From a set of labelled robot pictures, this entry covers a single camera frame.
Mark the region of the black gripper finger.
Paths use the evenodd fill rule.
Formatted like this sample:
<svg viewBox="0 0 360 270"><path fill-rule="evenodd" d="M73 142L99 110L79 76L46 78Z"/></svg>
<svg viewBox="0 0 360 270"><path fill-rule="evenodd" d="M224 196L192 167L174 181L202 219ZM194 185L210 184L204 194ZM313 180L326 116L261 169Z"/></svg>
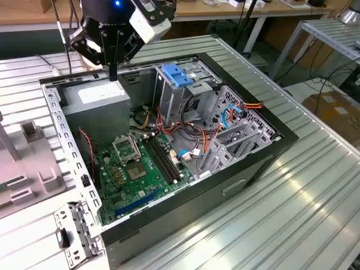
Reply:
<svg viewBox="0 0 360 270"><path fill-rule="evenodd" d="M137 33L132 33L128 39L125 38L125 35L118 33L114 63L112 65L112 81L117 80L118 66L123 66L125 62L130 62L144 44L144 41Z"/></svg>
<svg viewBox="0 0 360 270"><path fill-rule="evenodd" d="M107 77L109 81L113 81L113 63L111 60L106 59L106 53L102 48L98 51L91 47L93 41L87 37L87 33L82 26L69 35L69 41L71 47L92 64L107 66Z"/></svg>

